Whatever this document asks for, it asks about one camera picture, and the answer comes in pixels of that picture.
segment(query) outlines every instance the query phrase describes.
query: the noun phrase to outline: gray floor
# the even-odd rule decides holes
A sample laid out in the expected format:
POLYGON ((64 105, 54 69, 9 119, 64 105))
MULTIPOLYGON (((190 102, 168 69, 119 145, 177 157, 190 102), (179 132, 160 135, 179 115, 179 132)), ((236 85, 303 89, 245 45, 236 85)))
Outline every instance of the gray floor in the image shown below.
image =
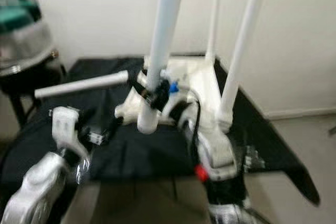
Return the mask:
MULTIPOLYGON (((336 115, 274 121, 279 133, 308 168, 321 195, 316 208, 306 201, 284 174, 246 176, 254 208, 274 224, 336 223, 336 136, 328 129, 336 115)), ((8 100, 0 94, 0 142, 18 130, 8 100)), ((174 201, 169 181, 102 185, 91 224, 98 223, 209 223, 202 185, 195 179, 177 181, 174 201)))

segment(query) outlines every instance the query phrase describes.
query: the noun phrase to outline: white pole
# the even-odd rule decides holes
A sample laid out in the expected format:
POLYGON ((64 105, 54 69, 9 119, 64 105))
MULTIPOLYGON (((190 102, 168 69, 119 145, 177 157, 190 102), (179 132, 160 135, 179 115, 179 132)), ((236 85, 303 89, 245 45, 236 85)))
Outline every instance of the white pole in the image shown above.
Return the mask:
POLYGON ((246 56, 246 48, 254 30, 261 3, 262 0, 248 0, 238 33, 232 62, 223 90, 222 101, 217 114, 220 128, 224 132, 227 132, 232 125, 232 109, 238 92, 240 69, 243 57, 246 56))
POLYGON ((217 38, 217 27, 218 27, 218 13, 221 0, 213 0, 213 6, 211 11, 211 20, 209 28, 208 45, 206 48, 205 59, 211 62, 215 62, 215 44, 217 38))
MULTIPOLYGON (((147 73, 147 86, 154 91, 159 84, 160 72, 167 65, 181 0, 159 0, 150 53, 150 65, 147 73)), ((138 116, 138 130, 150 134, 156 130, 157 110, 147 104, 138 116)))
POLYGON ((128 81, 128 72, 120 71, 107 76, 94 77, 86 80, 74 81, 48 88, 35 90, 36 98, 52 97, 53 95, 67 94, 94 88, 103 88, 128 81))

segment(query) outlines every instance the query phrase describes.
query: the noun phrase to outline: white wall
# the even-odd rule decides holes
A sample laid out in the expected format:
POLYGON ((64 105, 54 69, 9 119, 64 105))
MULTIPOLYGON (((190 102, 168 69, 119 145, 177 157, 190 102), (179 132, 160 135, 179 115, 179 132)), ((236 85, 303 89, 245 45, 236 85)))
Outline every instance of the white wall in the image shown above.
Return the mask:
MULTIPOLYGON (((157 0, 40 0, 62 59, 147 54, 157 0)), ((246 0, 222 0, 218 52, 228 66, 246 0)), ((271 115, 336 108, 336 1, 265 0, 243 88, 271 115)), ((175 51, 204 50, 211 0, 182 0, 175 51)))

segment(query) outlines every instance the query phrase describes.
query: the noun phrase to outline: black cloth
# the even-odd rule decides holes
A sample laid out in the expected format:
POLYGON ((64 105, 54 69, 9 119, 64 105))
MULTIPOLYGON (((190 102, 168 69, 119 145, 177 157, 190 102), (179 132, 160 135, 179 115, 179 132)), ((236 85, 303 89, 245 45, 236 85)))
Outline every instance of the black cloth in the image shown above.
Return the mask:
MULTIPOLYGON (((79 60, 70 70, 66 82, 125 69, 140 71, 142 66, 141 58, 79 60)), ((222 92, 226 73, 218 61, 214 68, 222 92)), ((71 106, 80 110, 95 108, 99 111, 103 108, 107 115, 113 116, 115 106, 124 102, 129 91, 130 88, 125 84, 48 99, 20 132, 1 162, 0 186, 19 188, 28 169, 48 151, 56 150, 51 137, 49 109, 71 106)), ((244 129, 247 133, 247 144, 255 146, 265 161, 264 168, 252 168, 248 172, 282 170, 308 199, 318 204, 319 196, 306 168, 241 91, 235 103, 234 115, 233 129, 244 129)), ((230 135, 231 140, 234 138, 235 131, 230 135)), ((135 124, 131 124, 120 127, 108 145, 93 151, 89 179, 111 182, 192 174, 184 136, 175 127, 160 125, 155 133, 143 135, 137 131, 135 124)))

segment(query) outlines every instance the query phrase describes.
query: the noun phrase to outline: horizontal white tube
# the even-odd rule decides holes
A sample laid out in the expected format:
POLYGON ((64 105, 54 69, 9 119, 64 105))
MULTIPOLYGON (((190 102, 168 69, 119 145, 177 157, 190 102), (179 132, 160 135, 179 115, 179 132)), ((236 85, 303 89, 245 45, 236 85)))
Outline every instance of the horizontal white tube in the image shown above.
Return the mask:
POLYGON ((120 71, 118 73, 106 76, 94 77, 86 80, 74 81, 48 88, 35 90, 36 98, 52 97, 53 95, 67 94, 76 91, 82 91, 94 88, 103 88, 111 85, 125 83, 128 81, 128 72, 120 71))
MULTIPOLYGON (((181 0, 159 0, 147 73, 146 88, 150 91, 158 86, 160 72, 168 63, 180 2, 181 0)), ((150 134, 156 130, 157 122, 157 110, 145 103, 138 116, 138 130, 150 134)))
POLYGON ((208 45, 206 48, 205 59, 215 62, 215 46, 217 39, 217 27, 218 27, 218 13, 221 0, 213 0, 213 6, 211 10, 211 20, 209 28, 208 45))
POLYGON ((238 92, 243 58, 246 56, 252 32, 263 0, 248 0, 243 21, 238 33, 232 62, 223 90, 222 101, 217 114, 223 131, 228 131, 233 120, 233 106, 238 92))

